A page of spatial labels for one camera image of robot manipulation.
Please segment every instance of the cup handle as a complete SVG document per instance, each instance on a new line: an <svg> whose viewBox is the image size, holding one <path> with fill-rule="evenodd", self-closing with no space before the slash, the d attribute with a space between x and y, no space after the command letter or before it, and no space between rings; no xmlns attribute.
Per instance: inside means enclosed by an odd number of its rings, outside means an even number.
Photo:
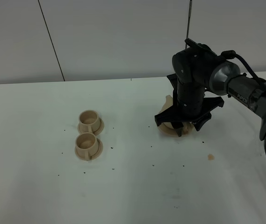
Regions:
<svg viewBox="0 0 266 224"><path fill-rule="evenodd" d="M93 133L93 132L92 132L91 125L88 126L88 132Z"/></svg>
<svg viewBox="0 0 266 224"><path fill-rule="evenodd" d="M85 160L90 160L88 150L85 151Z"/></svg>

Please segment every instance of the beige plastic part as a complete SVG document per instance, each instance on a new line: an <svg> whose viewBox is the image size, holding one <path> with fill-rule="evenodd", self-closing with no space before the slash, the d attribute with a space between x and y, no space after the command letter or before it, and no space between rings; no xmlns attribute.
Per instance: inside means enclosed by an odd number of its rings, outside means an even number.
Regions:
<svg viewBox="0 0 266 224"><path fill-rule="evenodd" d="M84 111L79 116L78 132L91 132L98 135L104 129L104 122L96 111Z"/></svg>
<svg viewBox="0 0 266 224"><path fill-rule="evenodd" d="M83 133L77 137L75 152L80 159L94 160L102 151L103 144L93 133Z"/></svg>
<svg viewBox="0 0 266 224"><path fill-rule="evenodd" d="M172 96L168 95L166 96L166 102L165 104L163 105L162 107L162 110L159 112L163 112L165 111L166 109L168 109L169 107L171 107L173 105L173 98ZM182 129L182 134L189 134L192 132L193 128L194 128L194 125L190 122L183 122L183 129ZM167 134L167 135L170 135L170 136L174 136L174 137L177 137L177 133L175 132L174 128L172 127L171 123L170 122L165 122L165 123L162 123L158 129L164 133L164 134Z"/></svg>

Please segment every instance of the white wall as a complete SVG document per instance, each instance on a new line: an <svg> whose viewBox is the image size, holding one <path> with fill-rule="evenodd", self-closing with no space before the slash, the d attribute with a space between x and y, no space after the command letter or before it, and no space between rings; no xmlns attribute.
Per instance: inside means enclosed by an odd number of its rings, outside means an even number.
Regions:
<svg viewBox="0 0 266 224"><path fill-rule="evenodd" d="M37 0L0 0L0 84L62 81Z"/></svg>
<svg viewBox="0 0 266 224"><path fill-rule="evenodd" d="M189 0L40 0L66 80L166 76Z"/></svg>
<svg viewBox="0 0 266 224"><path fill-rule="evenodd" d="M217 54L233 49L266 71L266 0L194 0L189 37Z"/></svg>

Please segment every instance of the table surface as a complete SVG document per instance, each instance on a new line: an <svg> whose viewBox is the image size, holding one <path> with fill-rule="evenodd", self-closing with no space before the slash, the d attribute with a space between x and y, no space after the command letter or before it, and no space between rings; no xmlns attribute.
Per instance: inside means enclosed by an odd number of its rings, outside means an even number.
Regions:
<svg viewBox="0 0 266 224"><path fill-rule="evenodd" d="M0 224L265 224L260 118L224 96L199 132L167 137L154 115L172 90L166 77L0 85ZM88 109L105 128L87 162L74 147Z"/></svg>

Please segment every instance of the robotic arm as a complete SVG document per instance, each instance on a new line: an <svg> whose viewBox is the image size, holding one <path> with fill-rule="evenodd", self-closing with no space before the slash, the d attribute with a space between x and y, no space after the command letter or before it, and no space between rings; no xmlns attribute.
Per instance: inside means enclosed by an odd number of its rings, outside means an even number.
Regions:
<svg viewBox="0 0 266 224"><path fill-rule="evenodd" d="M211 119L211 111L223 107L221 97L205 98L210 91L218 96L228 94L248 107L262 119L259 139L264 140L266 152L266 80L260 79L246 61L235 51L224 51L217 56L205 44L185 40L189 46L173 56L175 74L167 76L172 83L173 106L155 116L157 126L171 122L181 136L182 122L192 122L197 131ZM227 61L239 59L252 78L241 74L239 67Z"/></svg>

